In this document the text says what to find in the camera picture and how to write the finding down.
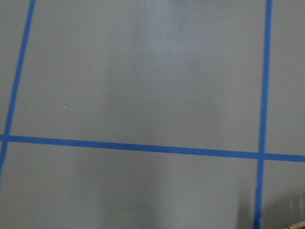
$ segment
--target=horizontal blue line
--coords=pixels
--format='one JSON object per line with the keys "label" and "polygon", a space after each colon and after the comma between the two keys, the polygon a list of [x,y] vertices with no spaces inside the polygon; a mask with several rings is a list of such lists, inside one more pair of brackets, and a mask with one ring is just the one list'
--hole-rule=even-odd
{"label": "horizontal blue line", "polygon": [[69,140],[69,139],[43,138],[43,137],[25,137],[25,136],[14,136],[14,135],[8,136],[8,141],[32,143],[32,144],[56,145],[56,146],[77,146],[77,147],[89,147],[89,148],[120,149],[120,150],[147,151],[147,152],[158,152],[158,153],[221,156],[221,157],[248,158],[248,159],[257,159],[258,157],[257,156],[258,154],[253,152],[199,149],[199,148],[186,148],[186,147],[173,147],[173,146],[150,146],[150,145],[94,142],[94,141],[81,141],[81,140]]}
{"label": "horizontal blue line", "polygon": [[264,160],[305,162],[305,155],[264,154]]}

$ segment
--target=beige textured object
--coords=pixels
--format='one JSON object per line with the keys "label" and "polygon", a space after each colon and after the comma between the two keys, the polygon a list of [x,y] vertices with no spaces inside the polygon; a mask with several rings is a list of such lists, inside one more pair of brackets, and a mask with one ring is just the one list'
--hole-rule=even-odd
{"label": "beige textured object", "polygon": [[305,229],[305,220],[293,223],[283,229]]}

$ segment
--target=blue grid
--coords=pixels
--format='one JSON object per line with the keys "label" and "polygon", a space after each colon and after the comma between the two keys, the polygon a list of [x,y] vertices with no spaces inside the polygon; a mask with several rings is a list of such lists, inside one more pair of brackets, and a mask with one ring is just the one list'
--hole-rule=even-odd
{"label": "blue grid", "polygon": [[16,73],[15,73],[15,79],[10,97],[10,104],[9,104],[4,134],[0,135],[0,141],[2,141],[1,154],[0,154],[0,179],[1,179],[3,164],[5,162],[5,157],[7,153],[7,146],[9,142],[255,159],[257,160],[257,174],[256,174],[253,228],[260,229],[261,205],[262,205],[262,195],[263,195],[264,161],[273,160],[273,161],[305,162],[305,156],[265,153],[272,0],[266,0],[265,31],[264,31],[264,62],[263,62],[263,80],[262,80],[262,94],[261,94],[261,114],[260,114],[258,152],[212,150],[212,149],[172,147],[172,146],[150,146],[150,145],[137,145],[137,144],[125,144],[125,143],[81,141],[81,140],[10,135],[10,129],[13,120],[15,104],[17,100],[18,87],[22,73],[23,60],[26,53],[28,37],[30,33],[34,7],[35,7],[35,0],[30,0],[30,5],[28,9],[27,19],[25,23]]}

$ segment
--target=vertical blue line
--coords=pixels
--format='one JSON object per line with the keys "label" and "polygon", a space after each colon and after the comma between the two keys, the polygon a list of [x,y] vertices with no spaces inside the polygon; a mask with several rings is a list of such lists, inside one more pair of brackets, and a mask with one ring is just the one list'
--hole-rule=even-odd
{"label": "vertical blue line", "polygon": [[11,124],[12,124],[12,120],[13,120],[15,104],[16,104],[16,99],[17,99],[17,92],[18,92],[18,87],[19,87],[19,82],[20,82],[20,77],[21,77],[21,72],[22,72],[22,67],[23,67],[23,60],[24,60],[26,47],[27,47],[27,43],[28,43],[28,38],[29,38],[29,33],[30,33],[30,28],[31,28],[34,6],[35,6],[35,0],[31,0],[30,5],[29,5],[28,14],[27,14],[27,19],[25,22],[24,31],[23,31],[23,37],[22,37],[22,41],[21,41],[20,52],[19,52],[16,72],[15,72],[15,79],[14,79],[11,96],[10,96],[10,105],[9,105],[6,123],[5,123],[3,142],[2,142],[2,147],[1,147],[1,155],[0,155],[0,179],[1,179],[2,167],[3,167],[4,161],[5,161],[6,152],[7,152],[8,136],[10,134]]}
{"label": "vertical blue line", "polygon": [[262,196],[264,183],[264,153],[266,143],[266,126],[267,126],[267,105],[268,105],[268,83],[269,83],[269,65],[270,65],[270,40],[271,40],[271,16],[272,0],[266,1],[265,12],[265,31],[264,31],[264,64],[262,80],[262,98],[261,98],[261,117],[259,131],[255,209],[254,209],[254,229],[260,229]]}

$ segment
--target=gray surface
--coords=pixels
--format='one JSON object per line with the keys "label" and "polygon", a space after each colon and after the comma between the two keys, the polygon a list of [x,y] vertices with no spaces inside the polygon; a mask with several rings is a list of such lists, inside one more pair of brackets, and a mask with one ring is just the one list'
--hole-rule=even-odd
{"label": "gray surface", "polygon": [[13,135],[257,150],[263,0],[36,4]]}
{"label": "gray surface", "polygon": [[305,219],[305,163],[265,162],[262,229]]}
{"label": "gray surface", "polygon": [[305,155],[305,1],[274,1],[266,150]]}
{"label": "gray surface", "polygon": [[247,159],[10,143],[0,228],[251,228],[255,170]]}
{"label": "gray surface", "polygon": [[0,1],[0,133],[5,126],[27,8],[27,0]]}

